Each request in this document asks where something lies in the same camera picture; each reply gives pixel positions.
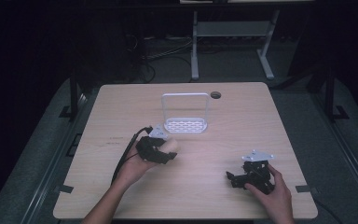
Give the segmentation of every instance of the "dark background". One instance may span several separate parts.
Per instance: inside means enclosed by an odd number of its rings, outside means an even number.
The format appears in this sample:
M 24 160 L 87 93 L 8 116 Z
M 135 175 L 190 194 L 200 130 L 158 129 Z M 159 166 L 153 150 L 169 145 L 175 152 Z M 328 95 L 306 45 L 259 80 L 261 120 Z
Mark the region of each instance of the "dark background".
M 71 74 L 83 91 L 136 77 L 127 72 L 136 57 L 126 51 L 120 28 L 124 22 L 126 32 L 136 33 L 133 18 L 73 10 L 82 3 L 0 1 L 0 190 L 55 91 Z M 290 10 L 282 13 L 285 25 L 278 24 L 275 38 L 290 34 L 298 22 L 291 18 Z M 145 21 L 146 33 L 187 35 L 187 21 L 188 12 L 155 13 Z M 329 63 L 358 104 L 358 0 L 317 1 L 289 76 L 320 60 Z

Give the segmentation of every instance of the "hand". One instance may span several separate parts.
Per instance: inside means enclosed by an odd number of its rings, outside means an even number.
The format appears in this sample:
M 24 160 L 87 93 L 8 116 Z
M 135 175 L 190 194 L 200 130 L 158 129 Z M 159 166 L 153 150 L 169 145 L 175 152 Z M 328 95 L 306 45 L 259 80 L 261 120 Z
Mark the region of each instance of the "hand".
M 127 188 L 138 181 L 147 170 L 158 165 L 152 161 L 142 160 L 136 150 L 136 143 L 137 142 L 135 142 L 130 149 L 127 155 L 127 160 L 121 166 L 115 180 L 116 182 L 124 184 Z
M 286 187 L 282 174 L 270 164 L 268 168 L 275 180 L 275 189 L 269 195 L 264 194 L 251 184 L 245 184 L 245 187 L 263 204 L 272 221 L 277 224 L 295 223 L 293 219 L 292 194 L 289 188 Z

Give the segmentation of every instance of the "person's left hand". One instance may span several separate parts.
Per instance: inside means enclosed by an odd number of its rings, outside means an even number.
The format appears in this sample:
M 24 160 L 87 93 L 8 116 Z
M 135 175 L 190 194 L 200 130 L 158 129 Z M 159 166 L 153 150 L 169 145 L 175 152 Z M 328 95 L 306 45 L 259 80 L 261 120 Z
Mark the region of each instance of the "person's left hand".
M 152 161 L 144 161 L 138 154 L 138 150 L 135 147 L 136 144 L 137 142 L 130 149 L 127 159 L 118 171 L 115 180 L 121 182 L 127 188 L 138 181 L 147 170 L 158 165 L 158 163 Z

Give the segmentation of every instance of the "gray carpet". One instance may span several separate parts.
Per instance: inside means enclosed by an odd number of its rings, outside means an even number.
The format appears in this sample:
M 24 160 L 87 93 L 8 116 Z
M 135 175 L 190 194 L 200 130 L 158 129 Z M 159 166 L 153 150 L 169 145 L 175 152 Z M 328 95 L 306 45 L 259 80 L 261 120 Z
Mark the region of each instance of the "gray carpet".
M 169 48 L 172 42 L 167 47 L 167 44 L 150 41 L 150 46 L 154 44 Z M 229 44 L 226 47 L 220 45 L 219 50 L 213 53 L 201 54 L 198 82 L 262 81 L 273 86 L 285 80 L 296 43 L 275 43 L 271 46 L 268 58 L 272 70 L 276 71 L 274 80 L 264 77 L 255 54 L 257 45 L 245 42 L 236 46 L 235 50 Z M 189 64 L 183 60 L 189 60 L 189 52 L 170 56 L 149 62 L 156 72 L 151 83 L 190 80 Z M 145 66 L 141 69 L 146 77 L 153 75 L 153 71 L 147 71 Z M 312 188 L 312 195 L 318 202 L 319 216 L 297 223 L 338 223 L 332 214 L 343 223 L 358 223 L 358 183 L 320 107 L 323 93 L 312 95 L 306 92 L 307 81 L 306 78 L 300 80 L 285 91 L 271 91 L 301 169 Z M 137 79 L 134 83 L 142 83 L 142 80 Z M 72 141 L 83 132 L 97 93 L 98 88 L 87 92 L 87 100 L 82 101 L 79 115 L 74 122 L 69 122 L 69 119 L 59 118 L 62 108 L 69 105 L 69 83 L 62 84 L 0 194 L 0 223 L 21 223 L 25 214 L 28 214 L 26 219 L 30 220 L 29 223 L 79 223 L 79 220 L 57 220 L 52 210 L 59 186 L 72 161 L 72 157 L 66 154 L 68 151 L 69 154 L 75 153 Z M 335 103 L 342 105 L 350 116 L 350 119 L 338 120 L 335 125 L 358 159 L 358 107 L 339 82 Z M 42 188 L 40 183 L 46 178 L 50 178 L 51 182 Z M 35 193 L 41 195 L 41 206 L 27 213 Z M 270 222 L 257 220 L 256 223 Z

